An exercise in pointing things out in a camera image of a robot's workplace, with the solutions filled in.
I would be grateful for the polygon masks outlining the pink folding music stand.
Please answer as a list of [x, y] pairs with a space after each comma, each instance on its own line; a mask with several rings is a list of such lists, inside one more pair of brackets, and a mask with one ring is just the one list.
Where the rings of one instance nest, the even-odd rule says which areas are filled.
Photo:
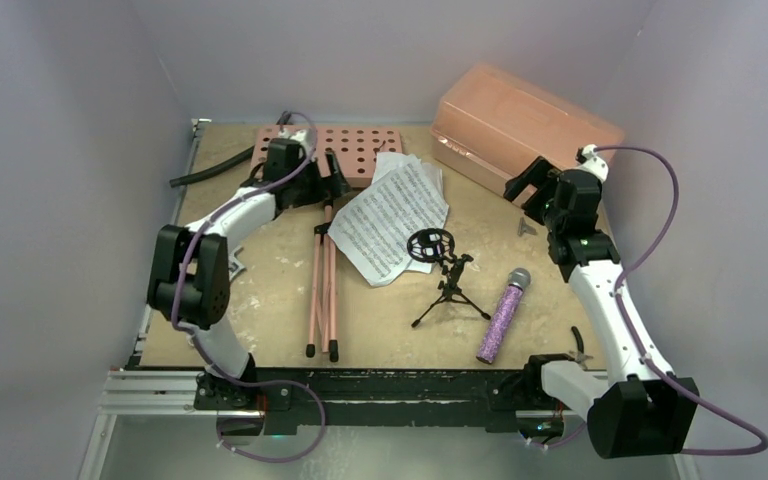
[[340, 359], [338, 255], [328, 229], [337, 213], [337, 202], [371, 184], [377, 155], [401, 153], [403, 144], [397, 129], [383, 126], [325, 126], [318, 129], [316, 138], [318, 171], [309, 167], [298, 176], [305, 188], [303, 192], [291, 194], [287, 187], [281, 187], [278, 198], [282, 202], [292, 199], [299, 207], [312, 205], [319, 214], [311, 234], [311, 301], [305, 356], [312, 358], [322, 353], [335, 363]]

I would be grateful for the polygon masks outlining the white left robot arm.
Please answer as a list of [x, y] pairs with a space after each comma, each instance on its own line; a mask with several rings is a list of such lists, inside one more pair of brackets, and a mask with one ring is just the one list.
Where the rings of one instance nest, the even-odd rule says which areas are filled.
[[349, 192], [336, 154], [325, 151], [324, 170], [314, 154], [310, 140], [271, 140], [265, 162], [228, 201], [186, 226], [163, 226], [156, 238], [147, 304], [192, 340], [220, 397], [235, 409], [252, 405], [263, 384], [227, 316], [231, 250], [286, 210]]

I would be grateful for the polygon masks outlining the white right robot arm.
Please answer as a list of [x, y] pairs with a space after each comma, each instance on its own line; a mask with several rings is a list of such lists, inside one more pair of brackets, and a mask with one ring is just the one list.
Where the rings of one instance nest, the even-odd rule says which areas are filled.
[[569, 354], [529, 357], [521, 392], [536, 407], [556, 399], [585, 422], [590, 442], [605, 459], [679, 453], [696, 405], [680, 393], [697, 393], [690, 377], [678, 378], [652, 345], [620, 276], [620, 255], [597, 226], [608, 166], [599, 157], [560, 170], [543, 157], [505, 184], [515, 199], [534, 193], [522, 210], [547, 230], [548, 256], [584, 307], [602, 347], [606, 380], [598, 380]]

